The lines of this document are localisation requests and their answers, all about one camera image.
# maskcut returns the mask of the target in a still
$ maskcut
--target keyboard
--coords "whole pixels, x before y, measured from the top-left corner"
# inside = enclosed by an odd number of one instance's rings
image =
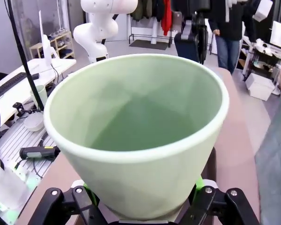
[[[19,82],[24,80],[26,78],[26,73],[19,73],[10,80],[8,80],[6,83],[0,86],[0,97],[4,95],[8,90],[13,88],[15,85],[17,85]]]

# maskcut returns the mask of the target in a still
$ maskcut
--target gray floor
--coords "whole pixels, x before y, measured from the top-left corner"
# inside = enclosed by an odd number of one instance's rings
[[[109,57],[136,53],[159,53],[177,55],[174,45],[172,45],[171,48],[167,48],[166,50],[129,47],[128,41],[106,42],[105,45],[108,49]],[[74,50],[77,64],[73,66],[68,71],[68,73],[74,72],[89,64],[88,55],[79,44],[74,43]],[[204,65],[211,67],[217,66],[217,56],[213,54],[207,54],[207,59]],[[233,80],[244,106],[244,115],[246,118],[253,150],[254,152],[257,152],[271,122],[271,118],[275,114],[280,99],[272,95],[267,102],[264,102],[260,99],[250,97],[245,83],[242,81],[242,78],[242,71],[238,69],[235,70],[233,74]]]

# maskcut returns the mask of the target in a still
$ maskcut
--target white monitor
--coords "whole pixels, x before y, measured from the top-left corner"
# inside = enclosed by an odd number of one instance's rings
[[[274,21],[270,43],[281,47],[281,23]]]

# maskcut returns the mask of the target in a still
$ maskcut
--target screw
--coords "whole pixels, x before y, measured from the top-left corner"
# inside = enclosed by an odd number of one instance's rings
[[[81,193],[81,192],[82,192],[82,189],[81,189],[81,188],[77,188],[77,189],[76,189],[76,192],[77,192],[77,193]]]
[[[207,187],[207,188],[205,189],[205,191],[206,191],[206,193],[208,193],[208,194],[212,193],[212,189],[211,189],[210,187]]]
[[[233,190],[233,191],[231,191],[231,194],[232,194],[233,196],[236,196],[236,195],[237,195],[237,192],[236,192],[235,190]]]

